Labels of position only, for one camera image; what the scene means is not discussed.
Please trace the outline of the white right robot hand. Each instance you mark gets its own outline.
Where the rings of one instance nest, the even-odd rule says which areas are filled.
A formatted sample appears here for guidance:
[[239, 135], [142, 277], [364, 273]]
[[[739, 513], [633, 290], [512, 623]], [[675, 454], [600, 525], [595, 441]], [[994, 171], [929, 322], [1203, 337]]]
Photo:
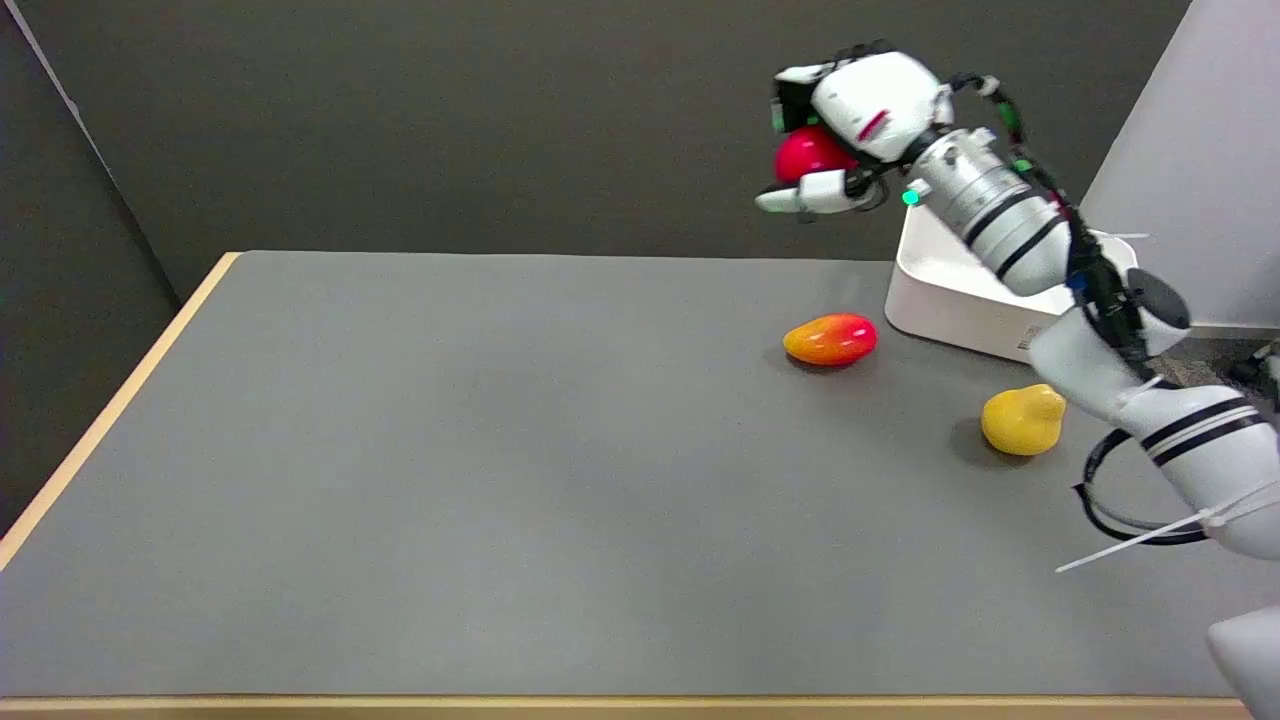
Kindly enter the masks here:
[[881, 41], [838, 51], [827, 63], [773, 76], [772, 113], [781, 135], [819, 129], [852, 168], [778, 181], [755, 197], [768, 213], [865, 211], [884, 201], [883, 177], [910, 165], [924, 137], [955, 122], [951, 88], [915, 58]]

